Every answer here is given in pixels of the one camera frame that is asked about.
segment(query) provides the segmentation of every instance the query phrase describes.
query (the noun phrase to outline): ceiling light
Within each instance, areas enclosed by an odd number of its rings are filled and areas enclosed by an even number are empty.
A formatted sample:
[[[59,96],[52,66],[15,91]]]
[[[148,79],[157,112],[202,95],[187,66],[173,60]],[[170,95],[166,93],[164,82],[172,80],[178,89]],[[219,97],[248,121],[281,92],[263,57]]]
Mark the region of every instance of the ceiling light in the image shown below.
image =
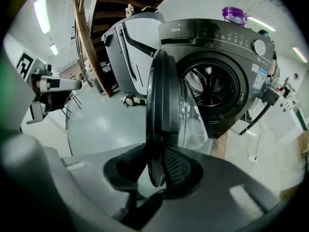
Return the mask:
[[[307,59],[303,56],[303,54],[302,54],[296,47],[293,47],[293,50],[297,53],[297,55],[298,55],[305,63],[307,63]]]
[[[50,25],[47,16],[46,0],[36,0],[33,3],[35,15],[39,21],[40,27],[44,34],[50,31]]]
[[[253,17],[251,17],[251,16],[248,17],[248,20],[254,21],[254,22],[256,22],[256,23],[262,25],[263,27],[265,27],[265,28],[267,28],[267,29],[269,29],[269,30],[271,30],[271,31],[273,31],[273,32],[276,31],[276,30],[275,30],[274,28],[272,28],[271,26],[267,25],[267,24],[264,23],[264,22],[259,21],[258,19],[255,19],[255,18],[253,18]]]
[[[55,44],[52,44],[52,45],[50,46],[50,49],[52,50],[52,52],[53,52],[54,55],[57,55],[57,54],[58,54],[58,50],[57,50],[57,47],[56,47]]]

